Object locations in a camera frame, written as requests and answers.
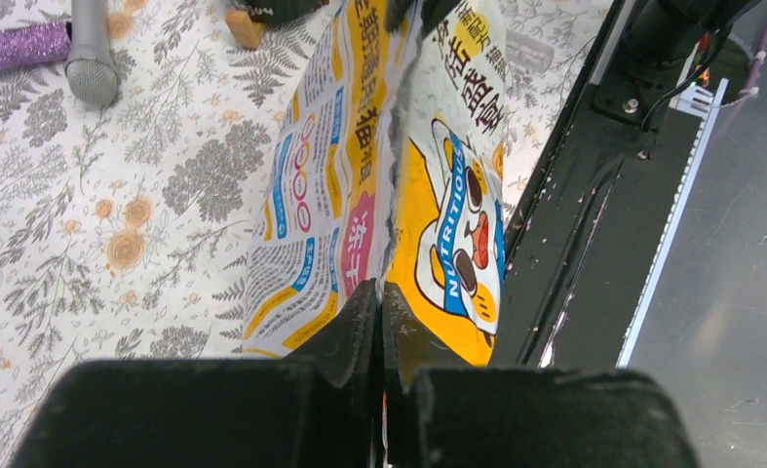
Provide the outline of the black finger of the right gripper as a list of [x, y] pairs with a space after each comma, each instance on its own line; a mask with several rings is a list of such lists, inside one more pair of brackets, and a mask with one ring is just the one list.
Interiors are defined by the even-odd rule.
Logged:
[[415, 0], [388, 0], [386, 7], [385, 28], [388, 32], [398, 30], [405, 20], [410, 19], [415, 11]]
[[423, 0], [422, 34], [429, 35], [460, 3], [460, 0]]

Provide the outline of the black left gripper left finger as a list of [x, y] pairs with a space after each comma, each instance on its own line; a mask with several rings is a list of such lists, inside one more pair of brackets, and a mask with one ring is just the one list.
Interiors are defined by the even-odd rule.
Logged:
[[15, 467], [377, 467], [378, 298], [360, 283], [281, 359], [89, 361], [52, 388]]

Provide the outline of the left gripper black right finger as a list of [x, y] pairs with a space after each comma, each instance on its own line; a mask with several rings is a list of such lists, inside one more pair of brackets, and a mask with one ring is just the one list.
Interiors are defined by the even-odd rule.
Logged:
[[396, 467], [696, 467], [667, 392], [629, 370], [480, 368], [382, 290], [387, 460]]

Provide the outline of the pet food bag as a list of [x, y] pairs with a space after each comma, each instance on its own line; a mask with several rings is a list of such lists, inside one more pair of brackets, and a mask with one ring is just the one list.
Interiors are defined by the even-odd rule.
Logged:
[[506, 34], [494, 1], [432, 29], [409, 9], [344, 1], [303, 73], [274, 148], [237, 308], [241, 350], [283, 358], [392, 288], [407, 335], [483, 366], [505, 277], [501, 159]]

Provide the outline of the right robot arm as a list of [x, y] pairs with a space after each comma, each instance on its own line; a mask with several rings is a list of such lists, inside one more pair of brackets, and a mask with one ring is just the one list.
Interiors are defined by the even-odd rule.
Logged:
[[[400, 27], [407, 10], [416, 1], [386, 1], [386, 29], [389, 32]], [[686, 60], [696, 41], [708, 34], [727, 37], [733, 23], [761, 1], [646, 1], [625, 18], [621, 13], [618, 24], [621, 31], [612, 31], [598, 58], [589, 58], [593, 72], [603, 76], [623, 54], [625, 64], [658, 67], [659, 70], [678, 66]], [[455, 8], [466, 1], [423, 1], [417, 8], [423, 21], [423, 34], [428, 37]], [[497, 71], [505, 71], [508, 65], [531, 67], [532, 59], [543, 57], [547, 52], [543, 43], [507, 39], [505, 51], [499, 50]]]

